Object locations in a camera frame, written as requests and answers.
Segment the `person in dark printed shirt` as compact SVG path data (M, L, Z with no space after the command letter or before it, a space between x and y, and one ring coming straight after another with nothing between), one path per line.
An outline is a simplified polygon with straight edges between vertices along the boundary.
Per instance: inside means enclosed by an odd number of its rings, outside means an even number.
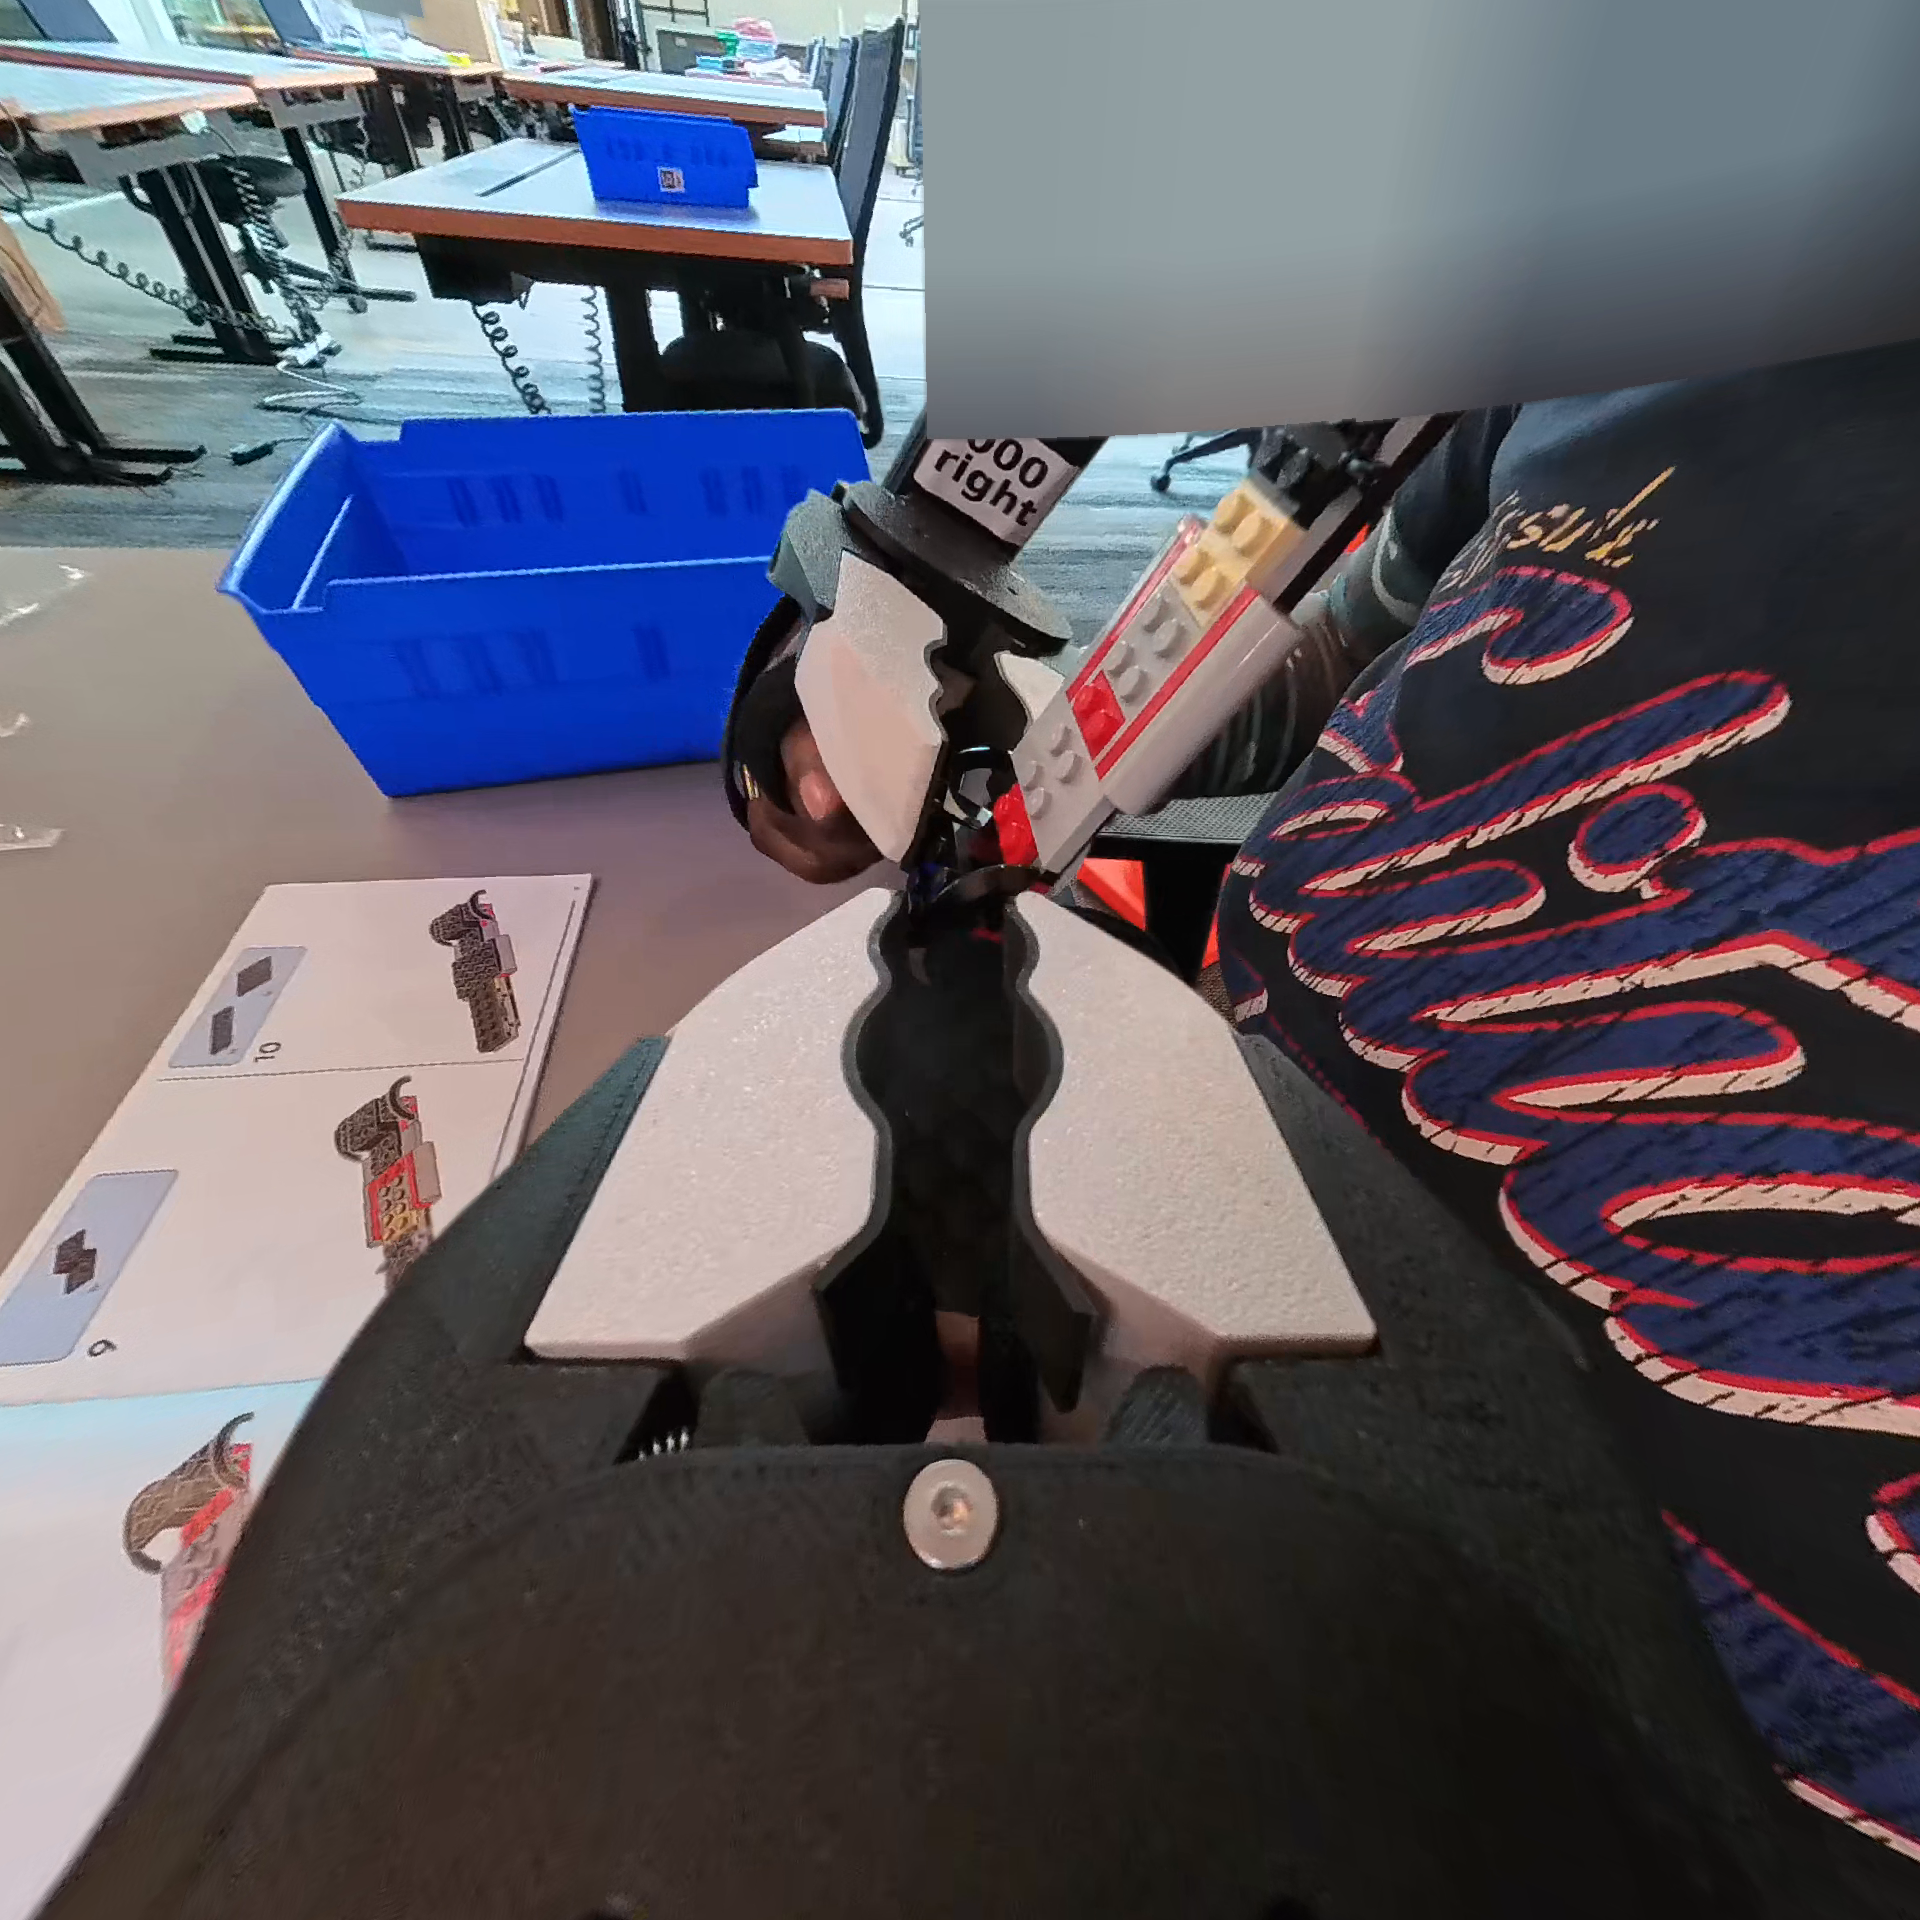
M1912 1913L1920 353L1454 416L1493 516L1218 898L1232 1021L1592 1359L1818 1844Z

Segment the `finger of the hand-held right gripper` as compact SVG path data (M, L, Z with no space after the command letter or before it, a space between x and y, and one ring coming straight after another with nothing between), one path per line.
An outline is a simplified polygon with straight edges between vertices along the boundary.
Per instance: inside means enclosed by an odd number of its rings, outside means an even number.
M801 810L827 777L881 853L909 869L947 765L942 614L888 566L839 555L833 608L795 651L795 706L808 733Z
M1005 763L1055 763L1070 765L1070 727L1042 719L1060 694L1060 673L1026 651L988 651L983 667L983 745Z

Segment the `open lego instruction booklet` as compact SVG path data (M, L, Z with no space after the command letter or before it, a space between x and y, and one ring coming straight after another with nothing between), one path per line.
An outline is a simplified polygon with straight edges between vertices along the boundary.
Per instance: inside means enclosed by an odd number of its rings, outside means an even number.
M588 907L265 889L7 1262L0 1913L109 1811L318 1379L518 1151Z

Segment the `person's right hand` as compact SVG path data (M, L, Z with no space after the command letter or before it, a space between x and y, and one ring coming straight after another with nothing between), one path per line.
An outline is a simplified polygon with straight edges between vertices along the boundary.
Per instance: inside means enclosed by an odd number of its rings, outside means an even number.
M777 739L777 765L786 765L786 803L772 803L766 790L746 798L754 853L814 889L868 876L881 853L844 810L839 787L827 777L827 763L808 727L791 727Z

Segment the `red black lego model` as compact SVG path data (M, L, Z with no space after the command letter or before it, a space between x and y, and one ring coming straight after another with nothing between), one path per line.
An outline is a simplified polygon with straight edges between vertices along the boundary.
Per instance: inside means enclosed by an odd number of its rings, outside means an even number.
M942 706L947 765L905 889L924 912L1070 876L1119 822L1173 798L1206 739L1286 667L1302 593L1375 526L1440 416L1269 426L1206 519L1177 519L1042 719L1070 765L983 745L983 667Z

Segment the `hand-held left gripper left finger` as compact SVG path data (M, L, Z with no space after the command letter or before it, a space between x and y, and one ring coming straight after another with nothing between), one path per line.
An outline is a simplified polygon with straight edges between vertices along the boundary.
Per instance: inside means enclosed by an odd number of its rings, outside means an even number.
M852 1030L881 997L868 889L696 1002L524 1330L539 1359L833 1369L819 1271L873 1214Z

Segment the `brown edged office desk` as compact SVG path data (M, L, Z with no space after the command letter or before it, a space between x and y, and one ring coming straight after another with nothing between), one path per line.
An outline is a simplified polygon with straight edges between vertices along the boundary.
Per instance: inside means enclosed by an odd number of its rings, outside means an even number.
M661 114L716 114L734 130L827 130L827 105L808 82L754 82L754 80L702 80L702 75L628 75L628 65L557 65L500 75L500 91L547 110L661 110Z
M833 167L760 165L743 214L618 206L590 191L581 147L507 139L433 167L344 191L348 228L411 237L443 301L518 301L524 285L588 285L609 301L621 412L676 412L657 369L652 296L772 296L772 335L814 406L819 353L791 317L791 276L859 307L859 244Z
M7 40L7 218L170 307L154 364L323 369L323 301L370 307L307 132L356 130L370 63L128 40ZM154 224L153 276L73 228L83 191Z

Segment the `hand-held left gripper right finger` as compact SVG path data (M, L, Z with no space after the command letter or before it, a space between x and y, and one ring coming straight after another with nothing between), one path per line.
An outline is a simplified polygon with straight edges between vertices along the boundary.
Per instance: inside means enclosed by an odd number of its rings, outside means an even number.
M1011 997L1005 1317L1042 1412L1138 1369L1363 1359L1375 1317L1232 1029L1055 898L1003 920Z

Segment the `black office chair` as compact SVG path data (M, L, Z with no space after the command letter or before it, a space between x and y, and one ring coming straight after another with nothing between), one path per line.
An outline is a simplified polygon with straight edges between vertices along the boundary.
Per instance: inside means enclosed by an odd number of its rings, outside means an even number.
M827 335L852 369L860 445L881 445L881 426L888 426L868 325L860 325L860 252L868 252L873 191L881 191L881 167L888 167L888 147L899 119L905 33L909 17L899 12L888 33L859 37L844 132L833 157L839 206L852 224L852 273L808 285L814 335Z

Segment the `black chair base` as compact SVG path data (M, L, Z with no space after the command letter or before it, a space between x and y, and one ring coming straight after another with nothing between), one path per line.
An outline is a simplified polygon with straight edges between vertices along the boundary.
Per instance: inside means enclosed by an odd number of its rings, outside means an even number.
M1261 437L1269 426L1185 437L1165 455L1165 467L1146 477L1146 492L1165 494L1185 467L1202 467L1202 462L1218 462L1218 455L1249 455L1254 462Z

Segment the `large blue plastic bin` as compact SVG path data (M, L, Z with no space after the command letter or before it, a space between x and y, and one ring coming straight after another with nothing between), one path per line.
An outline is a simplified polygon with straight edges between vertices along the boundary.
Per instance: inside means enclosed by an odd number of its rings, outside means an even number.
M387 798L709 763L852 412L323 421L229 555L235 601Z

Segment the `small blue plastic bin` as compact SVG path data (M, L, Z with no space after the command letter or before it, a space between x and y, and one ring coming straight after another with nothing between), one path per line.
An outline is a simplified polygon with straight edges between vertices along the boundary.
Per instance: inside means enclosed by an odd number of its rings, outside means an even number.
M590 200L746 214L754 139L716 114L576 110Z

